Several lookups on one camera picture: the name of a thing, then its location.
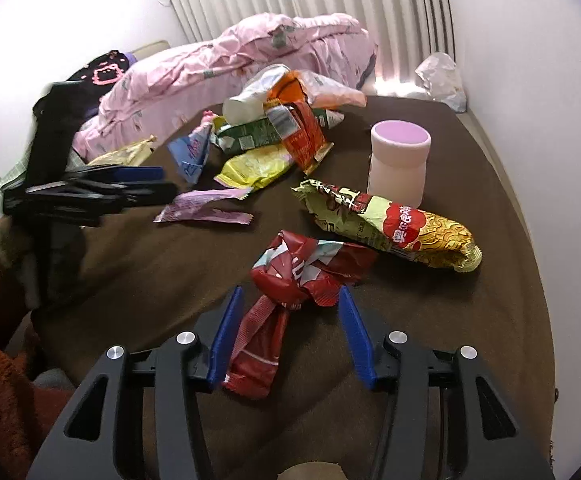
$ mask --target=green snack box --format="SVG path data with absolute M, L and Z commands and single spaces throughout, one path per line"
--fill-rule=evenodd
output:
M 313 113 L 319 125 L 325 130 L 333 128 L 344 120 L 344 114 L 333 110 L 314 108 Z M 281 139 L 270 119 L 264 117 L 239 126 L 224 124 L 216 130 L 212 141 L 227 155 L 237 155 L 246 150 L 277 144 Z

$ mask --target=yellow wrapper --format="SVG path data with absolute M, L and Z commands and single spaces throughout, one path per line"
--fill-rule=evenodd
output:
M 288 171 L 293 157 L 281 144 L 262 146 L 230 158 L 215 177 L 222 186 L 261 189 Z
M 471 232 L 443 216 L 318 180 L 293 191 L 324 231 L 429 267 L 470 272 L 482 261 Z
M 133 142 L 114 152 L 104 153 L 94 158 L 88 163 L 88 166 L 104 166 L 106 164 L 122 164 L 124 166 L 139 166 L 150 154 L 153 153 L 150 146 L 157 140 L 156 137 L 150 136 L 148 139 Z

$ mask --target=snack bag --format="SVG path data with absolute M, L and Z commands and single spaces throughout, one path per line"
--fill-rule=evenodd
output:
M 443 216 L 318 180 L 293 191 L 324 231 L 429 267 L 470 272 L 482 261 L 471 232 Z
M 94 158 L 88 163 L 88 166 L 103 166 L 106 164 L 121 164 L 123 166 L 139 166 L 150 154 L 153 153 L 151 144 L 157 140 L 157 137 L 150 136 L 148 139 L 133 142 L 114 152 L 104 153 Z
M 260 189 L 286 173 L 292 165 L 293 157 L 288 150 L 281 144 L 272 144 L 227 160 L 215 181 L 237 189 Z
M 340 105 L 366 106 L 366 95 L 311 70 L 283 73 L 268 92 L 270 99 L 282 103 L 306 101 L 313 108 L 336 108 Z
M 269 65 L 251 77 L 241 94 L 224 101 L 222 115 L 229 124 L 237 126 L 257 120 L 264 115 L 268 92 L 290 69 L 281 63 Z
M 224 387 L 249 399 L 266 397 L 291 312 L 306 300 L 334 306 L 341 286 L 359 281 L 376 257 L 372 249 L 350 242 L 280 231 L 251 269 L 263 296 L 242 319 Z
M 177 164 L 177 173 L 182 175 L 189 184 L 197 184 L 204 164 L 208 160 L 210 134 L 213 121 L 217 116 L 211 111 L 205 111 L 200 125 L 190 134 L 175 139 L 168 144 L 168 151 Z
M 279 100 L 264 104 L 266 109 L 279 105 Z M 324 108 L 313 108 L 313 115 L 323 130 L 334 128 L 344 120 L 344 114 Z M 220 116 L 213 121 L 213 124 L 215 126 L 215 134 L 210 136 L 210 142 L 219 146 L 221 151 L 227 155 L 237 155 L 237 153 L 253 150 L 254 148 L 277 144 L 281 140 L 268 117 L 240 124 L 239 126 L 232 126 L 226 122 L 224 117 Z
M 311 107 L 303 101 L 266 111 L 282 144 L 305 174 L 311 174 L 333 147 L 322 133 Z
M 195 190 L 177 195 L 173 202 L 153 220 L 160 222 L 179 222 L 182 220 L 206 220 L 224 222 L 228 224 L 250 224 L 253 215 L 239 211 L 222 211 L 210 204 L 216 200 L 226 198 L 244 198 L 248 194 L 246 189 L 209 189 Z

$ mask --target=pink wrapper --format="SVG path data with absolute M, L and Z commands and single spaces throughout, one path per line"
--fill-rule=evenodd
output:
M 174 198 L 155 217 L 154 222 L 179 222 L 180 220 L 209 220 L 230 224 L 250 224 L 253 215 L 238 211 L 222 211 L 208 204 L 225 198 L 244 198 L 250 189 L 210 189 L 189 191 Z

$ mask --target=orange wrapper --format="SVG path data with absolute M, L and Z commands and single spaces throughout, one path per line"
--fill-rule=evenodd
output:
M 319 127 L 311 107 L 304 101 L 266 110 L 266 116 L 282 139 L 283 146 L 304 171 L 311 174 L 333 147 Z

